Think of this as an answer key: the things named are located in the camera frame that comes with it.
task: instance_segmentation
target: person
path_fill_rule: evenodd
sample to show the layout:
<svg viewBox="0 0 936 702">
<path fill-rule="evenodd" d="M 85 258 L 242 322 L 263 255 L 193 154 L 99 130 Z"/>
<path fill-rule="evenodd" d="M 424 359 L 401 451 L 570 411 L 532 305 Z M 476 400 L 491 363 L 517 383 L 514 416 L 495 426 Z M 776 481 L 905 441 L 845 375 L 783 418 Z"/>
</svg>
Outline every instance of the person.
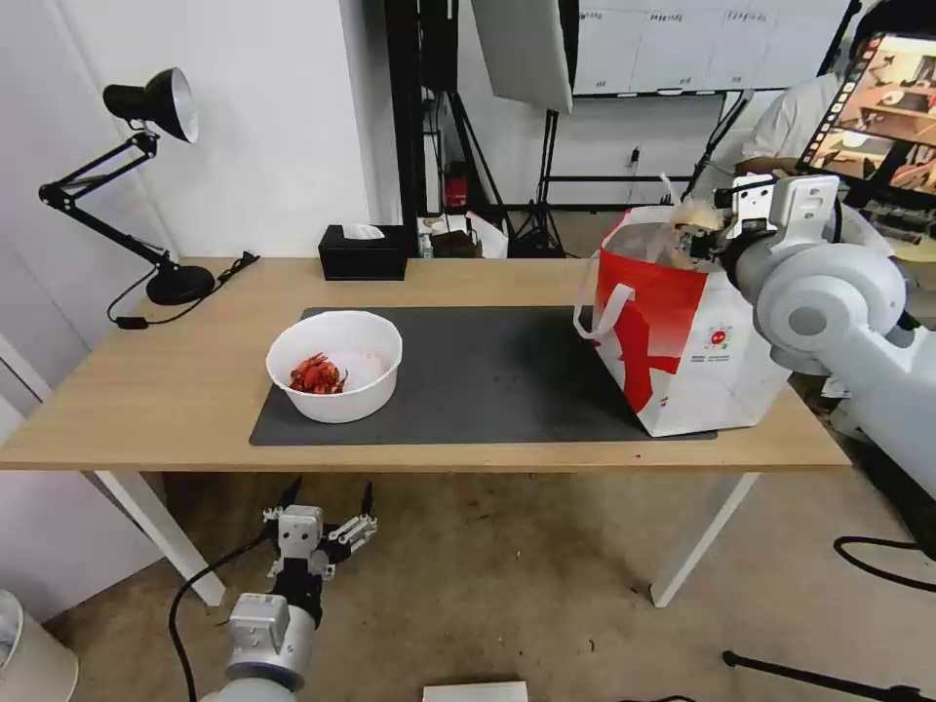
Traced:
<svg viewBox="0 0 936 702">
<path fill-rule="evenodd" d="M 936 3 L 919 0 L 880 0 L 855 29 L 850 57 L 854 59 L 878 32 L 936 35 Z M 828 73 L 793 87 L 771 104 L 741 147 L 739 176 L 794 174 L 802 152 L 841 87 L 841 78 Z"/>
</svg>

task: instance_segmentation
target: red crayfish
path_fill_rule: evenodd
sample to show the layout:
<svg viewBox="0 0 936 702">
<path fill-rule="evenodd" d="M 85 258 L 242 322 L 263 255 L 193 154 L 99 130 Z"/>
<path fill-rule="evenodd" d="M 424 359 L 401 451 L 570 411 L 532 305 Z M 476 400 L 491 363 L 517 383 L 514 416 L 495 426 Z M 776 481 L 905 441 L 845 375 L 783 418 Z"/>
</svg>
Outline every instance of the red crayfish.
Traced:
<svg viewBox="0 0 936 702">
<path fill-rule="evenodd" d="M 314 395 L 337 395 L 344 392 L 344 381 L 348 379 L 347 373 L 341 377 L 338 368 L 325 354 L 316 354 L 306 359 L 290 373 L 290 377 L 292 390 Z"/>
</svg>

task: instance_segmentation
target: screen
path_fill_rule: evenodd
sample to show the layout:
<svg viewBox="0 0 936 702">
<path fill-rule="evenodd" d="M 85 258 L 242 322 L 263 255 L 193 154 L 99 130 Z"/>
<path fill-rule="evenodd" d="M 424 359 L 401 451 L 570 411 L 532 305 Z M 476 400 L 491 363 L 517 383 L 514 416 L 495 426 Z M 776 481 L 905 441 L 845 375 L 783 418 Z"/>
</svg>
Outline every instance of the screen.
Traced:
<svg viewBox="0 0 936 702">
<path fill-rule="evenodd" d="M 936 40 L 875 36 L 799 162 L 906 207 L 936 207 Z"/>
</svg>

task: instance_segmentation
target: tissue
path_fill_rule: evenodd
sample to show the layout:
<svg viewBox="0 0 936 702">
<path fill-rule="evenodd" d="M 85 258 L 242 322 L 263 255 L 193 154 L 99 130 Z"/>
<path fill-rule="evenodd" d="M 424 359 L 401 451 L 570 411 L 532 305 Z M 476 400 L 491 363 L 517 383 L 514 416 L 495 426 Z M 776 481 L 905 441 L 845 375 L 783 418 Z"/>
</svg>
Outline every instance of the tissue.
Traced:
<svg viewBox="0 0 936 702">
<path fill-rule="evenodd" d="M 384 238 L 383 232 L 372 224 L 342 224 L 341 230 L 345 239 L 366 241 Z"/>
</svg>

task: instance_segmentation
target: red object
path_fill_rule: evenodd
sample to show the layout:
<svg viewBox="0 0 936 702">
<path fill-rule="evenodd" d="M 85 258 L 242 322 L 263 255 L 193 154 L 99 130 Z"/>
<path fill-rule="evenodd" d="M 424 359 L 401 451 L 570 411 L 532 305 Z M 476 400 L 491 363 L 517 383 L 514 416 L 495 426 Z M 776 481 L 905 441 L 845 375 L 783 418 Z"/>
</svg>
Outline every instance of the red object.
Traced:
<svg viewBox="0 0 936 702">
<path fill-rule="evenodd" d="M 306 359 L 290 373 L 290 388 L 313 395 L 337 395 L 344 392 L 344 381 L 348 379 L 324 354 Z"/>
<path fill-rule="evenodd" d="M 705 289 L 706 275 L 634 260 L 602 248 L 598 269 L 598 300 L 607 305 L 619 284 L 634 291 L 614 332 L 627 368 L 624 395 L 642 411 L 653 397 L 650 370 L 675 375 L 692 321 Z"/>
<path fill-rule="evenodd" d="M 448 174 L 446 178 L 446 207 L 462 208 L 468 205 L 468 176 Z"/>
</svg>

